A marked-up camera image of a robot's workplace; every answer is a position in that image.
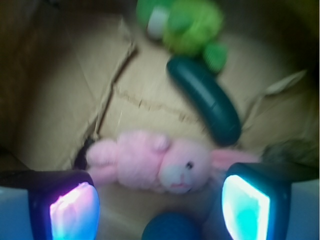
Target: plush toy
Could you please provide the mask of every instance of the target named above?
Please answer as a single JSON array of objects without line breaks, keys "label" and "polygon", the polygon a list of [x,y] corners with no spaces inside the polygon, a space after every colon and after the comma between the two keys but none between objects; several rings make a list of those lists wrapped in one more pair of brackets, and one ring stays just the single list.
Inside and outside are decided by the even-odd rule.
[{"label": "plush toy", "polygon": [[216,43],[223,14],[209,0],[138,0],[136,15],[148,36],[162,40],[174,54],[202,56],[208,68],[219,72],[227,61],[227,48]]},{"label": "plush toy", "polygon": [[212,181],[221,185],[235,162],[258,162],[240,151],[209,150],[187,140],[143,130],[122,133],[117,141],[102,139],[86,153],[96,186],[119,182],[132,189],[184,194]]}]

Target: torn cardboard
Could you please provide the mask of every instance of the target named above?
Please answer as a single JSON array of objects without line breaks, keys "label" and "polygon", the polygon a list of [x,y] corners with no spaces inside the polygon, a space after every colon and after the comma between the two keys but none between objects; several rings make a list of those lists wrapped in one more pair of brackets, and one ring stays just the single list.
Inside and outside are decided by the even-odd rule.
[{"label": "torn cardboard", "polygon": [[135,45],[119,16],[60,12],[42,5],[39,33],[47,33],[28,71],[28,91],[12,152],[34,170],[65,170],[93,134],[112,83]]}]

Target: blue light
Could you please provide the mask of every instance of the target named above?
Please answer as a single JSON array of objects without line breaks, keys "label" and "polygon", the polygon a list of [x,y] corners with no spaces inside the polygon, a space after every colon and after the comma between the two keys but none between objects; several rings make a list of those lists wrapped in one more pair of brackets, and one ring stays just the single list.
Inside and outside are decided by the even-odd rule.
[{"label": "blue light", "polygon": [[238,175],[224,181],[222,211],[233,239],[267,239],[270,198]]},{"label": "blue light", "polygon": [[97,190],[79,184],[50,206],[52,240],[93,240],[100,215]]}]

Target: stuffed bunny ear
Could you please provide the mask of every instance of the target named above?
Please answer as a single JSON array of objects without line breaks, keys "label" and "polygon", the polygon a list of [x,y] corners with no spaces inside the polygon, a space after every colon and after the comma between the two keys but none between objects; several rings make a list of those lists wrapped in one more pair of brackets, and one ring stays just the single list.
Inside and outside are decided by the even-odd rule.
[{"label": "stuffed bunny ear", "polygon": [[258,156],[230,149],[216,149],[211,152],[212,169],[211,184],[218,184],[222,187],[225,180],[226,172],[235,163],[259,163],[261,160]]}]

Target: black frame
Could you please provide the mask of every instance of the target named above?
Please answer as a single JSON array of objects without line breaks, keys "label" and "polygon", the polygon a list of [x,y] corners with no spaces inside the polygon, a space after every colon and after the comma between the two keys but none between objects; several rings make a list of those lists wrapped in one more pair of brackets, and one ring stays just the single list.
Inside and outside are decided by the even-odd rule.
[{"label": "black frame", "polygon": [[84,170],[0,172],[0,186],[28,191],[34,240],[52,240],[50,205],[84,182],[94,185]]}]

